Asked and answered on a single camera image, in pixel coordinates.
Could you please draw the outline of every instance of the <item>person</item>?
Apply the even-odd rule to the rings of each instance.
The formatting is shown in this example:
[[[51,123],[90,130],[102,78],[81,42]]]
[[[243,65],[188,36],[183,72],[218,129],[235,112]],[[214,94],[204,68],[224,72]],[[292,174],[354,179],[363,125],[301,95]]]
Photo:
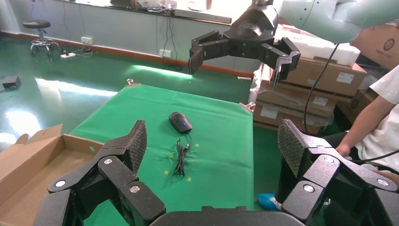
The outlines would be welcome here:
[[[353,160],[365,160],[399,149],[399,66],[370,88],[379,96],[363,109],[349,132],[324,137],[343,157],[350,156]],[[367,163],[378,168],[379,171],[376,170],[376,173],[389,178],[399,186],[399,153]],[[265,209],[280,210],[281,204],[297,182],[298,179],[282,158],[277,193],[260,194],[258,202]]]

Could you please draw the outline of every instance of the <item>stool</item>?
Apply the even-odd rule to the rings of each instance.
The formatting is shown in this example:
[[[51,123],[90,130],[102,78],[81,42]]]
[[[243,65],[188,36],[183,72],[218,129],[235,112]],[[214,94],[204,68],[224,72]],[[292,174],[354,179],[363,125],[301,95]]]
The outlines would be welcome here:
[[[36,52],[39,50],[38,47],[46,47],[47,49],[47,56],[51,57],[51,46],[57,46],[60,53],[63,50],[60,48],[59,44],[56,43],[53,39],[45,39],[43,32],[46,33],[43,28],[48,28],[51,26],[50,22],[47,20],[29,20],[22,22],[22,25],[26,28],[34,28],[37,29],[39,32],[39,39],[33,40],[31,45],[31,55],[35,55]]]

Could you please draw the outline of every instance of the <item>person's arm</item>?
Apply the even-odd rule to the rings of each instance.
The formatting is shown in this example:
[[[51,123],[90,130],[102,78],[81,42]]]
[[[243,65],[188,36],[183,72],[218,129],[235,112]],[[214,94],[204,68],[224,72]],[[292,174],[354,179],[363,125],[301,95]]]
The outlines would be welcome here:
[[[359,143],[367,134],[373,131],[380,122],[389,114],[394,108],[394,104],[390,103],[382,96],[378,96],[371,104],[369,104],[358,115],[353,123],[351,130],[343,138],[339,146],[336,148],[337,152],[342,156],[348,156],[351,148]]]

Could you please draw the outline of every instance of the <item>wall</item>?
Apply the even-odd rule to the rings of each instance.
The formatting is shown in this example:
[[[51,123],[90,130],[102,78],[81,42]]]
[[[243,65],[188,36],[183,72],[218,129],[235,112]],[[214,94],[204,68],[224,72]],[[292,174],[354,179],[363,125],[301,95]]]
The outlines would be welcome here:
[[[21,32],[9,0],[0,0],[0,31]]]
[[[12,0],[11,4],[18,24],[22,24],[24,20],[31,18],[32,5],[30,1]],[[86,36],[92,37],[95,45],[152,55],[158,55],[159,50],[164,47],[166,41],[167,18],[164,16],[56,0],[36,0],[32,17],[50,21],[51,27],[46,29],[46,36],[56,39],[80,42],[80,38]],[[170,20],[173,27],[173,39],[178,53],[178,60],[182,61],[187,61],[189,58],[191,39],[210,31],[219,30],[224,32],[230,28],[227,25],[178,18],[170,18]],[[22,25],[20,28],[23,33],[36,34],[34,29],[27,29]],[[171,39],[169,39],[165,49],[173,51],[173,58],[176,56]],[[204,64],[253,72],[259,67],[260,62],[226,56],[205,61]]]

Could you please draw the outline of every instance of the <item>table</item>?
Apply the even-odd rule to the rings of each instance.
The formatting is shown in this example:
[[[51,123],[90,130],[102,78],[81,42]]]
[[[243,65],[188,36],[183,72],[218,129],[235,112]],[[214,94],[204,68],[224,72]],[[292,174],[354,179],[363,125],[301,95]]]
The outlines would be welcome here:
[[[193,130],[186,176],[173,176],[176,142],[189,142],[169,122],[184,113]],[[167,212],[202,206],[254,205],[252,114],[239,104],[145,85],[122,89],[71,134],[106,142],[127,134],[145,120],[148,145],[138,176],[166,204]],[[126,225],[109,201],[97,207],[85,225]]]

